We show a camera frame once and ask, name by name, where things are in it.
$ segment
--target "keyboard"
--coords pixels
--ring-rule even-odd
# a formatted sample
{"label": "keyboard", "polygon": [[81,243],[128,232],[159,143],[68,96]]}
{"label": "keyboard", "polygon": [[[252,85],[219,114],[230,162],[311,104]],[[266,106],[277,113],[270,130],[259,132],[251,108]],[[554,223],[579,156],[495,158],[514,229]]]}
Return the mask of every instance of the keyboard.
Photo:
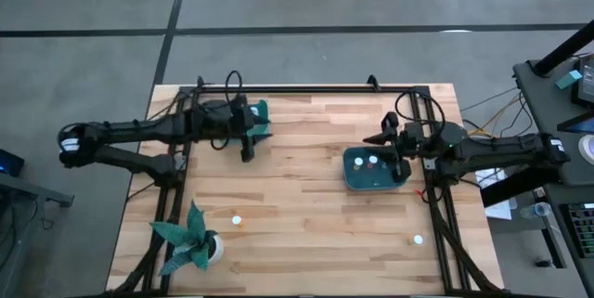
{"label": "keyboard", "polygon": [[563,217],[580,257],[594,257],[594,203],[562,205]]}

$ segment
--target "wooden tabletop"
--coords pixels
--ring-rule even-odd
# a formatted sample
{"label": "wooden tabletop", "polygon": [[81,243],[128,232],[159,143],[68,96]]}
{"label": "wooden tabletop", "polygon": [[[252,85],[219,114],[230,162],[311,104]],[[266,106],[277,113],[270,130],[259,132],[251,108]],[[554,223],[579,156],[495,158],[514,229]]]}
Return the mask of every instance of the wooden tabletop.
{"label": "wooden tabletop", "polygon": [[[453,85],[429,87],[446,119],[461,123]],[[177,90],[177,85],[156,86],[148,114],[167,106]],[[206,272],[193,265],[177,270],[170,294],[443,293],[429,207],[415,192],[424,189],[420,161],[411,161],[412,176],[390,191],[354,192],[343,180],[342,152],[379,133],[380,120],[394,110],[395,97],[250,94],[250,102],[267,101],[274,136],[257,145],[248,163],[241,162],[239,144],[222,151],[211,149],[209,142],[192,145],[181,217],[193,199],[205,211],[207,228],[219,232],[225,254]],[[408,99],[399,108],[411,115]],[[140,149],[147,155],[165,151],[158,142],[143,143]],[[150,182],[137,175],[130,192]],[[149,246],[158,194],[157,188],[149,188],[126,205],[108,289],[123,282]],[[461,183],[452,188],[452,196],[462,244],[502,287],[478,188]],[[231,223],[236,214],[243,227]],[[422,245],[411,244],[415,235],[425,239]],[[451,250],[448,259],[459,287]]]}

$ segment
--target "teal tray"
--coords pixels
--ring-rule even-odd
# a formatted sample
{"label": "teal tray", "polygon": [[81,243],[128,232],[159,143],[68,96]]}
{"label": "teal tray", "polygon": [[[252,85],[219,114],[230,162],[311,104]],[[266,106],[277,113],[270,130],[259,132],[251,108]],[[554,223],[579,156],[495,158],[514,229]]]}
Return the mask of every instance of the teal tray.
{"label": "teal tray", "polygon": [[[356,191],[390,190],[406,183],[406,180],[395,183],[390,169],[381,160],[369,166],[368,158],[371,155],[375,154],[369,150],[369,147],[350,148],[344,152],[342,155],[344,180],[349,188]],[[363,159],[363,164],[358,170],[355,169],[356,158]]]}

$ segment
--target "fake plant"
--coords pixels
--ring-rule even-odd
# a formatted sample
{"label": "fake plant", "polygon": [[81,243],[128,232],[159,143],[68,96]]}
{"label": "fake plant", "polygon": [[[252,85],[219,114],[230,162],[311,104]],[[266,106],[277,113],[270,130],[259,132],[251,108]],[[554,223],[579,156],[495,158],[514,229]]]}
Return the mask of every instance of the fake plant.
{"label": "fake plant", "polygon": [[171,223],[150,223],[152,228],[165,240],[175,246],[172,258],[167,261],[159,276],[173,273],[190,262],[202,270],[208,268],[209,249],[214,250],[213,230],[206,230],[204,212],[198,210],[192,201],[187,214],[187,228]]}

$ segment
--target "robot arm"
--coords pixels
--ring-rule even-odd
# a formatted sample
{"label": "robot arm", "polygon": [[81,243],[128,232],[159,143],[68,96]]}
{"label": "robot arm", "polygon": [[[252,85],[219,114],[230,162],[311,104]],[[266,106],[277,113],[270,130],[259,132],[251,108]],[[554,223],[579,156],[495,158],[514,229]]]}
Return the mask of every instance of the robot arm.
{"label": "robot arm", "polygon": [[[192,101],[198,101],[198,90],[194,90]],[[248,136],[248,131],[256,124],[266,123],[269,123],[266,118],[252,113],[247,98],[237,94],[229,101],[195,103],[190,109],[166,114],[154,121],[68,125],[58,134],[59,159],[67,168],[100,162],[126,168],[132,173],[144,172],[155,180],[156,186],[162,187],[173,183],[177,176],[173,155],[149,157],[110,145],[147,140],[178,145],[188,141],[239,139],[241,160],[249,162],[254,156],[254,145],[271,135]]]}
{"label": "robot arm", "polygon": [[445,122],[441,132],[426,137],[422,123],[407,123],[400,134],[397,126],[397,115],[388,112],[381,122],[382,132],[363,139],[375,145],[390,143],[369,149],[393,167],[397,182],[410,175],[406,158],[421,157],[431,162],[433,183],[439,187],[457,184],[460,177],[478,170],[523,163],[556,168],[569,161],[561,141],[548,134],[475,139],[456,123]]}

